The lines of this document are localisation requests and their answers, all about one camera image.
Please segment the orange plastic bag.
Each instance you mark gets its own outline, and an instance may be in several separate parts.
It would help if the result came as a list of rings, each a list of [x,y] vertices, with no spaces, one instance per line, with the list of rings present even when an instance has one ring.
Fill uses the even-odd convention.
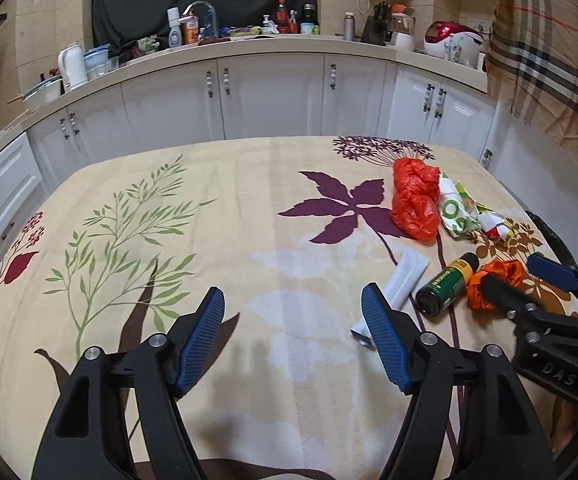
[[[470,278],[467,285],[468,308],[493,312],[505,286],[518,288],[524,278],[524,265],[517,259],[494,258]]]

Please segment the green yellow spray bottle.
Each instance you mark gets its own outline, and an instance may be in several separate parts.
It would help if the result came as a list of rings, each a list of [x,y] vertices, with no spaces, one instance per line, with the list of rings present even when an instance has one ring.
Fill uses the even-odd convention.
[[[426,318],[438,316],[464,292],[479,266],[480,261],[473,252],[453,260],[416,292],[416,310]]]

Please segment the colourful wrapper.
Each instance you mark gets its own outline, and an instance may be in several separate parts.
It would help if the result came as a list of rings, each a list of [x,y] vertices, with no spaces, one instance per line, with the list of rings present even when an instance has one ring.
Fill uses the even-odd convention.
[[[495,242],[508,242],[515,236],[513,225],[493,209],[475,203],[472,206],[472,217],[476,220],[478,229]]]

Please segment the white paper packet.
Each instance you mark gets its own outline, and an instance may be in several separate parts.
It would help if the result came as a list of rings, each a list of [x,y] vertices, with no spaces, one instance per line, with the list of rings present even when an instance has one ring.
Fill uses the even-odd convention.
[[[401,259],[396,263],[395,270],[387,284],[382,289],[383,296],[393,310],[402,310],[405,301],[414,292],[420,279],[429,266],[429,259],[417,250],[405,249]],[[374,340],[364,316],[361,316],[351,328],[353,339],[361,346],[374,350]]]

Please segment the white green snack wrapper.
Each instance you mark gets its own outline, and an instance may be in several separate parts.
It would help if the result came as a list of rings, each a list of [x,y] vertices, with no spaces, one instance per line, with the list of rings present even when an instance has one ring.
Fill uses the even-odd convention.
[[[439,191],[438,213],[443,226],[452,237],[458,238],[480,230],[477,214],[468,211],[463,196],[444,172],[440,174]]]

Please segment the floral beige tablecloth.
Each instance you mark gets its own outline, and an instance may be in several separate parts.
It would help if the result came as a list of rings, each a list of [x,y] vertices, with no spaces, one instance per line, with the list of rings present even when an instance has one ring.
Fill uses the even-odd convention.
[[[390,217],[392,167],[417,158],[510,220],[513,236],[420,244]],[[89,347],[135,348],[213,286],[225,325],[179,402],[212,479],[375,479],[408,400],[351,335],[364,285],[411,250],[434,275],[472,252],[524,261],[547,244],[454,148],[339,136],[163,148],[78,170],[0,263],[0,466],[28,478],[68,374]]]

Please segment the plaid beige scarf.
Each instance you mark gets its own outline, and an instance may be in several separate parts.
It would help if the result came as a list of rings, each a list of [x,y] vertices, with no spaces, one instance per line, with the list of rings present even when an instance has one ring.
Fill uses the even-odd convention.
[[[578,164],[578,0],[498,0],[488,93]]]

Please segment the black knife block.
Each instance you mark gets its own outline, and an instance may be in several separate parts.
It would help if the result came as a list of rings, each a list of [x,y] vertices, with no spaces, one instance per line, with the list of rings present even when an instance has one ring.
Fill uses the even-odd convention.
[[[390,12],[391,4],[382,1],[374,6],[374,13],[371,14],[365,23],[361,41],[363,44],[376,44],[385,46],[390,38]]]

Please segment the white pot with lid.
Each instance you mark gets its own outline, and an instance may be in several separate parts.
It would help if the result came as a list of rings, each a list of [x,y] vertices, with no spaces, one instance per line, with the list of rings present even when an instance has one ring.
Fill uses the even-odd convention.
[[[62,77],[54,76],[41,81],[23,95],[23,104],[30,112],[36,112],[62,95]]]

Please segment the steel thermos bottle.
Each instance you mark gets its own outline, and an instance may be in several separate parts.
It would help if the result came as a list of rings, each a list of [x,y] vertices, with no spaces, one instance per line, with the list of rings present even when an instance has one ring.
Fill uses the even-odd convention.
[[[355,15],[353,12],[344,14],[343,19],[343,39],[353,41],[355,38]]]

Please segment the clear plastic container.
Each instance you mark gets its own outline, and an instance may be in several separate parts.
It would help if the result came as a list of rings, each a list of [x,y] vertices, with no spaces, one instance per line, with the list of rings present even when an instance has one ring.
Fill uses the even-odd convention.
[[[87,79],[92,81],[118,68],[118,58],[112,56],[110,44],[89,49],[84,54]]]

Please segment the dark soy sauce bottle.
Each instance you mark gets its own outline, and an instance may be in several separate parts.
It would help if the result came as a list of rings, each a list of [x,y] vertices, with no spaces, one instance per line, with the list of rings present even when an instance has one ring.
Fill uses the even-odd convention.
[[[300,16],[300,32],[302,35],[314,35],[317,26],[316,6],[306,3],[303,6]]]

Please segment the white electric kettle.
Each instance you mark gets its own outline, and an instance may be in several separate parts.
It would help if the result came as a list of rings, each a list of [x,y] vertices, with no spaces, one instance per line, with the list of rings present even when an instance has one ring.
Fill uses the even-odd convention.
[[[71,44],[58,54],[58,68],[66,92],[87,82],[84,51],[79,44]]]

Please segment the white blue detergent bottle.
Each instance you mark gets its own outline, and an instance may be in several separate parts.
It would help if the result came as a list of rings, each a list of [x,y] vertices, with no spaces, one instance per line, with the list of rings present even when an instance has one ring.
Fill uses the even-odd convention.
[[[183,44],[183,37],[181,31],[181,17],[179,16],[177,6],[173,6],[173,8],[167,10],[167,21],[170,26],[169,39],[167,39],[169,48],[178,48]]]

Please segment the orange dish soap bottle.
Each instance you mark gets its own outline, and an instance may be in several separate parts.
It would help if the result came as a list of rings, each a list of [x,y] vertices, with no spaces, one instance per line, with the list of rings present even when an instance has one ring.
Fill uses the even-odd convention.
[[[183,26],[184,44],[197,44],[199,42],[200,27],[196,15],[189,14],[181,18]]]

